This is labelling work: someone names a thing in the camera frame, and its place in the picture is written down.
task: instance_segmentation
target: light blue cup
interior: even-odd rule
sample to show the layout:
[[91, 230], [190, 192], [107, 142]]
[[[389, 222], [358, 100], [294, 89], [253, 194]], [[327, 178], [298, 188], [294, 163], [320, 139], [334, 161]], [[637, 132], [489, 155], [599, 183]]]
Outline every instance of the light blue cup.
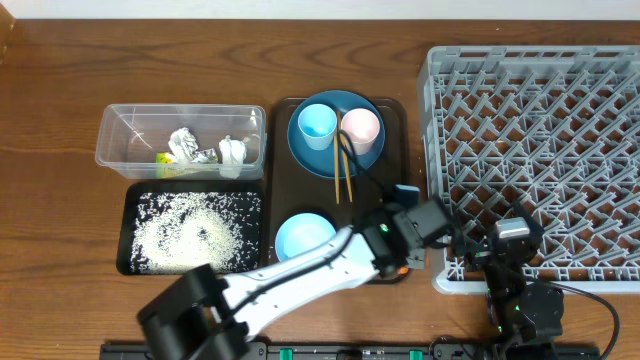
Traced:
[[285, 261], [326, 243], [336, 234], [327, 219], [312, 213], [290, 217], [276, 234], [276, 256]]
[[309, 105], [298, 116], [298, 127], [304, 141], [313, 150], [324, 150], [333, 142], [338, 127], [336, 112], [322, 104]]

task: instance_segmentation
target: cup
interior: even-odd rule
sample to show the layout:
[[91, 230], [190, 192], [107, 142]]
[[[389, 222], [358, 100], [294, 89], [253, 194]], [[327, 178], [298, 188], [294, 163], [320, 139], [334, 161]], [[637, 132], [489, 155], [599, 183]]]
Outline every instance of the cup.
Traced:
[[356, 155], [363, 155], [371, 150], [380, 133], [380, 120], [367, 109], [353, 109], [342, 118], [341, 128], [349, 134]]
[[276, 233], [276, 256], [285, 261], [329, 241], [336, 230], [324, 217], [302, 213], [290, 217]]
[[337, 126], [336, 112], [327, 105], [309, 105], [302, 109], [298, 116], [298, 127], [304, 141], [313, 150], [320, 151], [328, 148], [333, 141]]

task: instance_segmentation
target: clear plastic bin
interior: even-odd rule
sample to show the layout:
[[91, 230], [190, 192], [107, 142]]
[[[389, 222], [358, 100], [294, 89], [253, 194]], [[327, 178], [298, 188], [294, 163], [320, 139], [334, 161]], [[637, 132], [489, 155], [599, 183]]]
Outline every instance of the clear plastic bin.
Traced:
[[[259, 179], [264, 173], [265, 111], [252, 105], [109, 105], [102, 116], [96, 162], [130, 179], [228, 179], [223, 167], [240, 167], [237, 179]], [[170, 152], [169, 137], [187, 127], [198, 150], [214, 148], [218, 164], [157, 163], [158, 153]], [[247, 147], [242, 165], [223, 165], [218, 144], [227, 135]]]

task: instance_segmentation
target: brown tray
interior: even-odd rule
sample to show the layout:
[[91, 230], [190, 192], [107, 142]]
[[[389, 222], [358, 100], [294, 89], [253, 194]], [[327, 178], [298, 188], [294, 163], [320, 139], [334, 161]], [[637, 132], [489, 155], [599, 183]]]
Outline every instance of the brown tray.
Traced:
[[[314, 212], [325, 216], [335, 227], [350, 225], [363, 212], [380, 206], [380, 192], [368, 179], [352, 178], [353, 203], [349, 202], [346, 182], [340, 183], [341, 199], [336, 204], [334, 179], [316, 176], [304, 169], [293, 157], [287, 140], [289, 120], [304, 98], [287, 98], [271, 111], [267, 137], [267, 190], [265, 236], [269, 248], [267, 264], [278, 262], [274, 243], [280, 225], [300, 212]], [[406, 184], [409, 178], [409, 151], [407, 146], [406, 113], [402, 105], [392, 99], [370, 99], [376, 106], [386, 131], [380, 158], [369, 172], [383, 184]], [[397, 282], [406, 275], [374, 282]]]

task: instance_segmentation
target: plate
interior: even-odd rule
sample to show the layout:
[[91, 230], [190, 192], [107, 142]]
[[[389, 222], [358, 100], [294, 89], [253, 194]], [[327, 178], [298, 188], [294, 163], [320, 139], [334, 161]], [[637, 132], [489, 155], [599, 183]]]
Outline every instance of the plate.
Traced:
[[[373, 143], [371, 150], [364, 155], [359, 155], [358, 161], [362, 167], [368, 169], [376, 162], [376, 160], [378, 160], [378, 157], [380, 157], [380, 154], [382, 153], [385, 140], [384, 123], [382, 122], [382, 117], [380, 116], [378, 109], [376, 109], [369, 100], [360, 95], [348, 91], [331, 90], [315, 94], [302, 102], [302, 104], [296, 108], [296, 111], [293, 113], [291, 120], [289, 121], [289, 127], [287, 129], [289, 149], [291, 150], [293, 157], [303, 168], [317, 176], [325, 178], [334, 177], [333, 142], [324, 150], [311, 150], [304, 141], [302, 133], [298, 127], [298, 116], [300, 115], [300, 112], [302, 112], [302, 109], [312, 104], [324, 104], [334, 109], [338, 109], [342, 116], [350, 110], [358, 108], [367, 109], [376, 114], [378, 121], [380, 121], [380, 133], [378, 134], [376, 141]], [[345, 174], [344, 166], [342, 165], [342, 156], [340, 156], [339, 161], [340, 178], [344, 179]], [[350, 164], [349, 169], [351, 171], [351, 176], [355, 176], [355, 165]]]

